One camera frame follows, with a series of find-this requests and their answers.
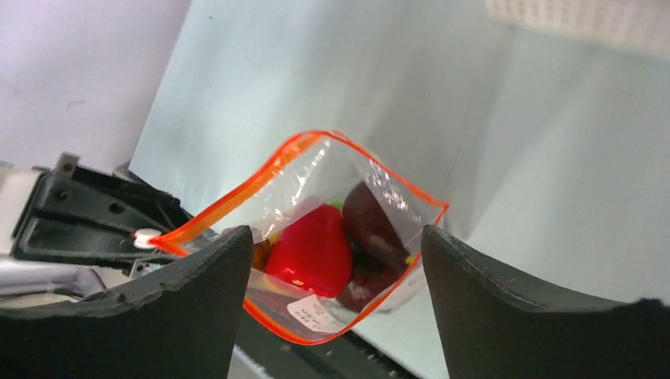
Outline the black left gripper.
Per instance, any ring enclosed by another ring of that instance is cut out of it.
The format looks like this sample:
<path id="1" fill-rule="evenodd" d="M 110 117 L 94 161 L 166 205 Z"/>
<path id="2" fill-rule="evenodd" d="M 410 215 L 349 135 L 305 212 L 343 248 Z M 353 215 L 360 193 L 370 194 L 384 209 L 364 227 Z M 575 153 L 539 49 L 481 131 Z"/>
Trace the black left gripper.
<path id="1" fill-rule="evenodd" d="M 132 234 L 145 228 L 167 233 L 192 219 L 178 198 L 145 182 L 83 167 L 68 152 L 55 168 L 33 171 L 36 184 L 11 234 L 11 257 L 124 272 L 135 264 L 177 260 L 157 248 L 135 247 Z"/>

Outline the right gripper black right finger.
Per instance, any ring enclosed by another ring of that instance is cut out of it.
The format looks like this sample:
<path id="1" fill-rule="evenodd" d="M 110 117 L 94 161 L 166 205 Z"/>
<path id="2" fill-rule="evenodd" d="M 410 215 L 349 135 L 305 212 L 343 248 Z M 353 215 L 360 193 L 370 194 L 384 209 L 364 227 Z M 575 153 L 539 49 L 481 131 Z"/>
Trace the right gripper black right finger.
<path id="1" fill-rule="evenodd" d="M 421 250 L 452 378 L 666 378 L 669 308 L 542 280 L 426 226 Z"/>

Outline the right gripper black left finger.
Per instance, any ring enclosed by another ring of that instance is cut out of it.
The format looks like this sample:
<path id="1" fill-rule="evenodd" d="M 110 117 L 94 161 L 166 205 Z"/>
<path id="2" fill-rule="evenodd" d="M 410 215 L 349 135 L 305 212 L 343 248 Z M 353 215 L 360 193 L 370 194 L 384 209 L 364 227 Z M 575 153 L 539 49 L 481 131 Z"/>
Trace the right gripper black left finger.
<path id="1" fill-rule="evenodd" d="M 82 302 L 4 309 L 4 378 L 225 378 L 250 275 L 237 227 Z"/>

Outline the brown toy kiwi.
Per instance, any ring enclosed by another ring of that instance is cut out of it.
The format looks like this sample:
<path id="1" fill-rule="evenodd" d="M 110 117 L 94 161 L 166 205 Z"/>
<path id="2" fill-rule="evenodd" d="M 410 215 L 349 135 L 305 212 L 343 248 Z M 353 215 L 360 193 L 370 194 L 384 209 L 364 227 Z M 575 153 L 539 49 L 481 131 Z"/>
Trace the brown toy kiwi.
<path id="1" fill-rule="evenodd" d="M 252 268 L 264 272 L 269 253 L 272 249 L 270 240 L 264 240 L 254 244 Z"/>

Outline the dark maroon toy fig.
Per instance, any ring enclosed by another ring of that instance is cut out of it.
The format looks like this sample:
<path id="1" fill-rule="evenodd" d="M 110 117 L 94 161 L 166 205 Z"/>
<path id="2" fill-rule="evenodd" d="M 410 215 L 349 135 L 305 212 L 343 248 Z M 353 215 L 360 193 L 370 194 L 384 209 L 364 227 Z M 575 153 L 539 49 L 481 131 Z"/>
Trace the dark maroon toy fig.
<path id="1" fill-rule="evenodd" d="M 394 284 L 401 273 L 377 261 L 355 263 L 347 287 L 336 300 L 347 310 L 360 313 L 384 290 Z"/>

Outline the dark purple toy plum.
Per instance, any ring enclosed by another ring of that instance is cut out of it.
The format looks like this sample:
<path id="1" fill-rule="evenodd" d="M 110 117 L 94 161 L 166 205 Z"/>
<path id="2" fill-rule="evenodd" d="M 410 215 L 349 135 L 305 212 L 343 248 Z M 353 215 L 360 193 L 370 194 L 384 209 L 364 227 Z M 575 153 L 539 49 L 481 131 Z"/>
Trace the dark purple toy plum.
<path id="1" fill-rule="evenodd" d="M 349 238 L 365 253 L 399 274 L 407 270 L 409 252 L 365 182 L 358 182 L 344 199 L 342 219 Z"/>

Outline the red toy wax apple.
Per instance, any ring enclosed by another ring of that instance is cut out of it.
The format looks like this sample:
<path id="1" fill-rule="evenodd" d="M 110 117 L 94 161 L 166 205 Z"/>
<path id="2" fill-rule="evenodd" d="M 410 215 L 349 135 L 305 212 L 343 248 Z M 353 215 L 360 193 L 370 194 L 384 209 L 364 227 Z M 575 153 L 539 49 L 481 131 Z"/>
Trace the red toy wax apple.
<path id="1" fill-rule="evenodd" d="M 273 245 L 265 273 L 326 298 L 348 285 L 353 252 L 339 208 L 320 205 L 287 226 Z"/>

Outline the clear zip bag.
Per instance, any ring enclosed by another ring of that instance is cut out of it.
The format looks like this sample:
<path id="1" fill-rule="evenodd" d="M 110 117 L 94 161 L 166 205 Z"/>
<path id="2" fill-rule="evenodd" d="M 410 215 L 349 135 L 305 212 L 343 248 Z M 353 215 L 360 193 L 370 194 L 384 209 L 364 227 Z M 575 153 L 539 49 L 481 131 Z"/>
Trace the clear zip bag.
<path id="1" fill-rule="evenodd" d="M 270 240 L 273 247 L 287 226 L 320 205 L 344 203 L 358 182 L 371 189 L 409 252 L 401 277 L 358 313 L 345 309 L 336 298 L 305 291 L 251 264 L 243 302 L 253 319 L 280 338 L 307 346 L 325 343 L 375 312 L 399 308 L 424 287 L 421 231 L 438 225 L 449 207 L 343 133 L 309 130 L 289 137 L 245 182 L 191 220 L 167 233 L 135 231 L 134 245 L 185 257 L 202 247 L 208 236 L 246 225 L 254 244 Z M 352 271 L 359 261 L 381 263 L 346 235 L 353 252 Z"/>

